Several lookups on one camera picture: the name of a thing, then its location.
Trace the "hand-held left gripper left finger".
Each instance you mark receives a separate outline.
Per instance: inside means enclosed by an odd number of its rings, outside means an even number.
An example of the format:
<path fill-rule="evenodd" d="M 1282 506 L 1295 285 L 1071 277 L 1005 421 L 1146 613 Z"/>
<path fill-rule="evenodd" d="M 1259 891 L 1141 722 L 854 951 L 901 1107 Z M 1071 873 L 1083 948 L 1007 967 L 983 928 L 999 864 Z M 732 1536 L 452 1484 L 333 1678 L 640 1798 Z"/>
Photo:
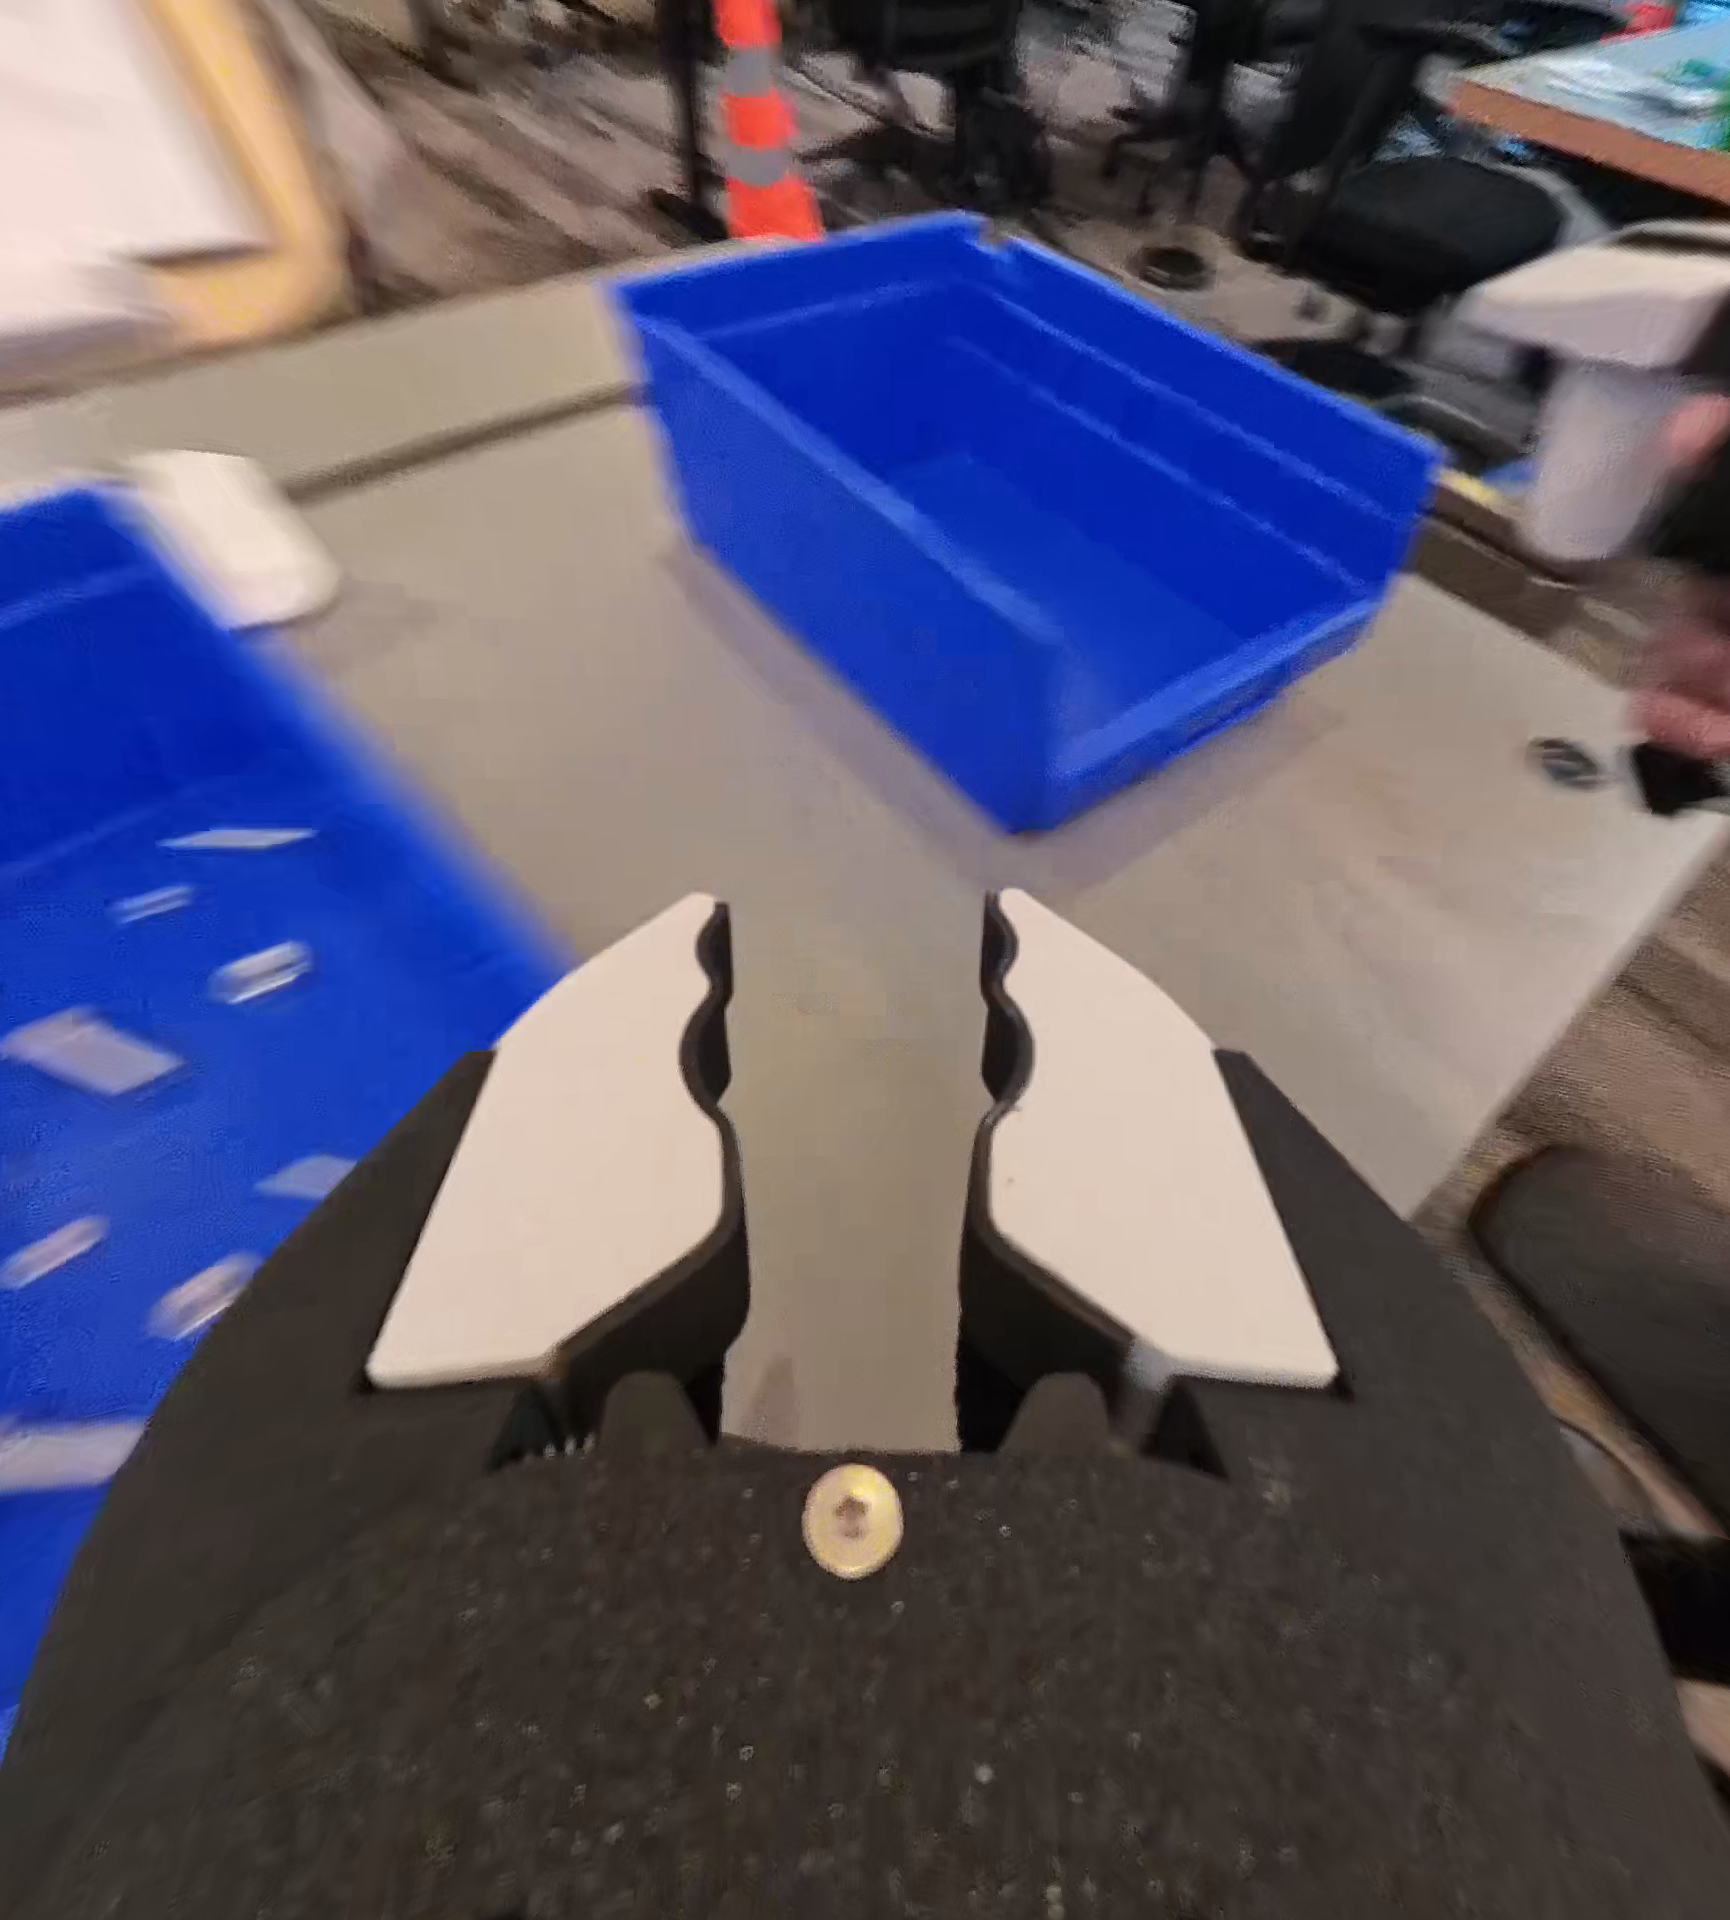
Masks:
<path fill-rule="evenodd" d="M 686 895 L 498 1036 L 396 1292 L 367 1387 L 519 1383 L 563 1439 L 668 1377 L 708 1436 L 751 1280 L 725 1097 L 729 904 Z"/>

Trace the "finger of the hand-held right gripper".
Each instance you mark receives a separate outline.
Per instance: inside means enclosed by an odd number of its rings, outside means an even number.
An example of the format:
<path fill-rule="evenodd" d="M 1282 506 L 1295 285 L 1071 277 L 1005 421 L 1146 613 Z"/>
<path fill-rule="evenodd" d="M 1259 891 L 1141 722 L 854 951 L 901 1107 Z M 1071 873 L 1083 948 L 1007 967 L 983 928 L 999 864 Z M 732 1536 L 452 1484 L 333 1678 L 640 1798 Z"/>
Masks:
<path fill-rule="evenodd" d="M 1685 370 L 1730 295 L 1730 223 L 1643 223 L 1475 287 L 1464 319 L 1543 357 L 1520 503 L 1526 550 L 1556 567 L 1631 553 L 1669 483 L 1678 411 L 1719 389 Z"/>

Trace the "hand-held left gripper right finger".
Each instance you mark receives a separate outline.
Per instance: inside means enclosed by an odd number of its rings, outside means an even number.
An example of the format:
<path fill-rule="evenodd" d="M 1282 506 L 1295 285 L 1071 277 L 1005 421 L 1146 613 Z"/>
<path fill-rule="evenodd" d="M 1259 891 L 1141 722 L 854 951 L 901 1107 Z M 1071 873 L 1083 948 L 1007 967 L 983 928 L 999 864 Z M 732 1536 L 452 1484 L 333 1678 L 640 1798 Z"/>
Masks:
<path fill-rule="evenodd" d="M 1330 1395 L 1342 1363 L 1214 1040 L 1017 887 L 987 892 L 987 1111 L 968 1168 L 958 1355 L 976 1400 L 1089 1380 L 1146 1451 L 1198 1383 Z"/>

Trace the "steel bolts and nuts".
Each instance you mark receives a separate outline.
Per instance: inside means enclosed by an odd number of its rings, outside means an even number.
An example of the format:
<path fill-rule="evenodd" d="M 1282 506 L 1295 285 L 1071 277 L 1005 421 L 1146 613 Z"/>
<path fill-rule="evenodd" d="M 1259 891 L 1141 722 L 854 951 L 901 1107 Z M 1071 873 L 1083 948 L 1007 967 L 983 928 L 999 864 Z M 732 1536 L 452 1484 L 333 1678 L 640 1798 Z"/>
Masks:
<path fill-rule="evenodd" d="M 0 1501 L 106 1482 L 381 1137 L 392 982 L 327 826 L 151 828 L 0 902 Z"/>

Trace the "blue plastic bin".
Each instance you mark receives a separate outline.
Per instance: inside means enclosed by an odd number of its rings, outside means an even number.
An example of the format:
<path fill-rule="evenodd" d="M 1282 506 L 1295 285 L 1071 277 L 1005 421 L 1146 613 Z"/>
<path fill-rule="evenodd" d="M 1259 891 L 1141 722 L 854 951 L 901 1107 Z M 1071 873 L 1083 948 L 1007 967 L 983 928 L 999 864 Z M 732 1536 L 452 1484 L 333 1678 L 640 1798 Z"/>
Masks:
<path fill-rule="evenodd" d="M 0 902 L 150 831 L 230 822 L 342 836 L 392 974 L 375 991 L 392 1006 L 377 1015 L 389 1120 L 357 1163 L 568 968 L 295 668 L 202 606 L 118 492 L 0 509 Z M 0 1501 L 0 1765 L 116 1471 L 78 1492 Z"/>
<path fill-rule="evenodd" d="M 968 212 L 614 300 L 694 547 L 1014 836 L 1345 654 L 1437 492 L 1425 438 Z"/>

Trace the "grey desk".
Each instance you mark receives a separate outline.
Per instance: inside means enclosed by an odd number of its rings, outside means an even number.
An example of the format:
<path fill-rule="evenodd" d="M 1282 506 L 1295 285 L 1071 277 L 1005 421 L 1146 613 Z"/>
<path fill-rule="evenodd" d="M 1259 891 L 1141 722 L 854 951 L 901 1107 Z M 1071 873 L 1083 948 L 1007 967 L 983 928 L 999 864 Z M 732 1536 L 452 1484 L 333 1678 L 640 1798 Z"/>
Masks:
<path fill-rule="evenodd" d="M 0 408 L 0 497 L 148 452 L 278 485 L 637 383 L 588 277 Z M 640 408 L 299 505 L 293 656 L 579 955 L 732 908 L 751 1312 L 733 1433 L 955 1441 L 982 900 L 1019 887 L 1246 1053 L 1411 1214 L 1730 842 L 1561 789 L 1619 693 L 1404 577 L 1255 718 L 1046 838 L 995 833 L 684 540 Z"/>

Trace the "wooden work table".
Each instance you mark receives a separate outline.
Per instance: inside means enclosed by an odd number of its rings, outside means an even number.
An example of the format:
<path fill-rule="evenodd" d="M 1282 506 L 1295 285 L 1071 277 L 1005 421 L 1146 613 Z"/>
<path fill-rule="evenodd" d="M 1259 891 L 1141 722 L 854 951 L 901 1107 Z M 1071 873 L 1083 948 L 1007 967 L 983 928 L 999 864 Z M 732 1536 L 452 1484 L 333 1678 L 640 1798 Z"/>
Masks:
<path fill-rule="evenodd" d="M 1446 106 L 1472 129 L 1730 210 L 1722 114 L 1674 112 L 1637 97 L 1698 63 L 1730 74 L 1730 17 L 1472 67 L 1450 85 Z"/>

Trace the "black office chair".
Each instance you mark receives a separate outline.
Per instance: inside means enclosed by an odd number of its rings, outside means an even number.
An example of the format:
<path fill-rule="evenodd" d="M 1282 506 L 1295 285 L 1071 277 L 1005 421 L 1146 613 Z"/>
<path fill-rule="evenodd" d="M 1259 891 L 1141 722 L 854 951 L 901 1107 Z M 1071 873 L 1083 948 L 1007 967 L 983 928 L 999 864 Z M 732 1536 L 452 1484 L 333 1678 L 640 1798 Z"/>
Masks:
<path fill-rule="evenodd" d="M 1561 178 L 1461 146 L 1391 143 L 1413 118 L 1451 117 L 1444 88 L 1472 69 L 1568 52 L 1604 36 L 1585 5 L 1318 5 L 1267 131 L 1235 146 L 1235 255 L 1411 323 L 1561 246 L 1582 214 Z"/>

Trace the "black chair seat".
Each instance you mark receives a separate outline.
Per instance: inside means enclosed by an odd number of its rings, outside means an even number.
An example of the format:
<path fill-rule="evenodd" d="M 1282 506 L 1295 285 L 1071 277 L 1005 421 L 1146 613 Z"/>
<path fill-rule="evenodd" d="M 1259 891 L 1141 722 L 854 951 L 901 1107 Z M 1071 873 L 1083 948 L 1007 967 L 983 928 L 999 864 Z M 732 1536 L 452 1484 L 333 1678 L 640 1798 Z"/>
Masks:
<path fill-rule="evenodd" d="M 1730 1217 L 1636 1163 L 1548 1147 L 1474 1203 L 1475 1255 L 1716 1520 L 1619 1529 L 1669 1670 L 1730 1689 Z"/>

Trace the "orange traffic cone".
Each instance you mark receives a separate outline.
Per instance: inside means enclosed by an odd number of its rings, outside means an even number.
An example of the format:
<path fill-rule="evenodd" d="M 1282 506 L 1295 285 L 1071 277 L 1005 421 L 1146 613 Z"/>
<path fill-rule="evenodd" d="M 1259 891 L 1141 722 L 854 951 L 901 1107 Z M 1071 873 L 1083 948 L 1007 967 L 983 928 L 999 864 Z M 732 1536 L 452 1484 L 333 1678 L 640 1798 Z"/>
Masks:
<path fill-rule="evenodd" d="M 742 243 L 820 243 L 825 223 L 793 152 L 796 118 L 782 88 L 782 18 L 774 2 L 711 2 L 722 49 L 723 218 Z"/>

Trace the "wooden white document stand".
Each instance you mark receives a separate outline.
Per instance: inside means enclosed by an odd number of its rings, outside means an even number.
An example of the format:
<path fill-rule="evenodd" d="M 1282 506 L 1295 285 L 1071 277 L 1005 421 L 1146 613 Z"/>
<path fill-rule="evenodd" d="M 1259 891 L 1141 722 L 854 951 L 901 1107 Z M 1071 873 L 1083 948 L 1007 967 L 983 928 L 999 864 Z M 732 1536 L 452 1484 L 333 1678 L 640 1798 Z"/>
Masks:
<path fill-rule="evenodd" d="M 283 5 L 0 5 L 0 408 L 355 310 Z"/>

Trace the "instruction sheet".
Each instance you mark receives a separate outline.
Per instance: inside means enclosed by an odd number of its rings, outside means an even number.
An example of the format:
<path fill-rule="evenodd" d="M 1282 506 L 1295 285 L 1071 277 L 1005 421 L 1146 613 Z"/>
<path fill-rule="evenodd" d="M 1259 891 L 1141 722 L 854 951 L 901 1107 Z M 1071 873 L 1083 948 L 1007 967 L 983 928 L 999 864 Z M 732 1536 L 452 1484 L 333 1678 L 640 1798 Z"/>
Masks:
<path fill-rule="evenodd" d="M 0 2 L 0 272 L 265 241 L 145 5 Z"/>

